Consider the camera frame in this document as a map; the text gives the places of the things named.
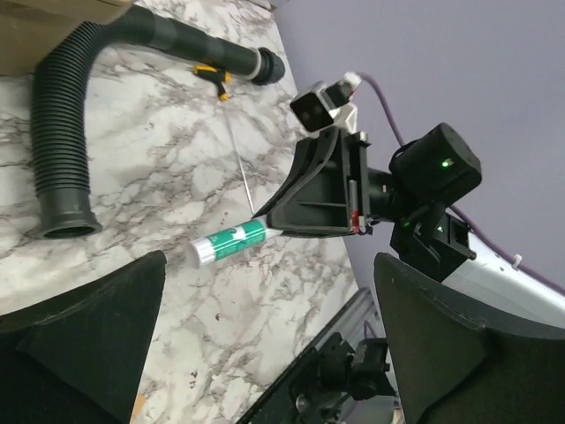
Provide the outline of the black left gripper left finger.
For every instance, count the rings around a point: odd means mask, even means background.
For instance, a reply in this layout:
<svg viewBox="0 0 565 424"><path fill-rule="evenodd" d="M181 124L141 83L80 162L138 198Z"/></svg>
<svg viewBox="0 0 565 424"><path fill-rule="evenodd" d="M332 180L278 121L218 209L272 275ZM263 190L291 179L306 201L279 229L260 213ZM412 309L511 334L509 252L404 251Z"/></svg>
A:
<svg viewBox="0 0 565 424"><path fill-rule="evenodd" d="M166 257L1 318L3 423L127 423L162 302Z"/></svg>

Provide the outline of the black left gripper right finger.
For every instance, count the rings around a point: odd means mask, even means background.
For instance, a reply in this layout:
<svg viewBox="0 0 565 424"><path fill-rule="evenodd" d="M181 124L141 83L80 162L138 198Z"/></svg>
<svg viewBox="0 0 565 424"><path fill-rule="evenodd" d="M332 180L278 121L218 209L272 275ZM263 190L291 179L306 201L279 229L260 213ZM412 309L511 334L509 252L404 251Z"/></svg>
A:
<svg viewBox="0 0 565 424"><path fill-rule="evenodd" d="M435 282L390 254L374 259L409 423L562 423L564 331Z"/></svg>

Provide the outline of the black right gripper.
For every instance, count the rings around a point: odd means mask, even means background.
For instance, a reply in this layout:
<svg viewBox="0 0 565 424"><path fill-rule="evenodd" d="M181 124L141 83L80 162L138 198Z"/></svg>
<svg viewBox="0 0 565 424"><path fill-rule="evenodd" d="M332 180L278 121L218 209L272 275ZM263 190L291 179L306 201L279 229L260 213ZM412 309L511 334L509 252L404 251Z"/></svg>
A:
<svg viewBox="0 0 565 424"><path fill-rule="evenodd" d="M288 177L254 215L289 237L372 235L369 146L365 132L345 130L300 140Z"/></svg>

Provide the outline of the brown paper envelope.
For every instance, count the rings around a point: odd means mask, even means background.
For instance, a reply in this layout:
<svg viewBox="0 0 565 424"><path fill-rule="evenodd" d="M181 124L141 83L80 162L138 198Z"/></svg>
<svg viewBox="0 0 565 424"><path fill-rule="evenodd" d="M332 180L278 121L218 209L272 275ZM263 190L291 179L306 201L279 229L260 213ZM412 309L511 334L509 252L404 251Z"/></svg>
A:
<svg viewBox="0 0 565 424"><path fill-rule="evenodd" d="M138 394L135 398L131 420L135 420L141 413L143 405L145 404L147 398L144 395Z"/></svg>

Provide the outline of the green white glue stick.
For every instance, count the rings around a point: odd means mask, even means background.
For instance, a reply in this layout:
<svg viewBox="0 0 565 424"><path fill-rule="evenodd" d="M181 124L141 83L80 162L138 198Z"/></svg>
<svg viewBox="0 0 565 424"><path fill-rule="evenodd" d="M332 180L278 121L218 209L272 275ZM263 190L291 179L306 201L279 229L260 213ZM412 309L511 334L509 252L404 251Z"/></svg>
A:
<svg viewBox="0 0 565 424"><path fill-rule="evenodd" d="M192 269L200 269L282 234L282 231L267 226L266 217L259 216L191 241L186 259Z"/></svg>

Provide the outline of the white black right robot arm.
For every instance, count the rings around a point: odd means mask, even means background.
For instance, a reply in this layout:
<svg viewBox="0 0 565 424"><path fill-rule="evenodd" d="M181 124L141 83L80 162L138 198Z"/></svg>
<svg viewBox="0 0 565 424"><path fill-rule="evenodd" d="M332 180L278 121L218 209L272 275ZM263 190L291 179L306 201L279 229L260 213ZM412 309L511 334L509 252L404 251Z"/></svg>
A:
<svg viewBox="0 0 565 424"><path fill-rule="evenodd" d="M489 306L556 327L564 295L496 252L453 204L482 179L479 159L449 125L400 147L387 170L367 164L363 132L332 126L296 145L281 187L259 209L287 237L368 235L392 223L399 259Z"/></svg>

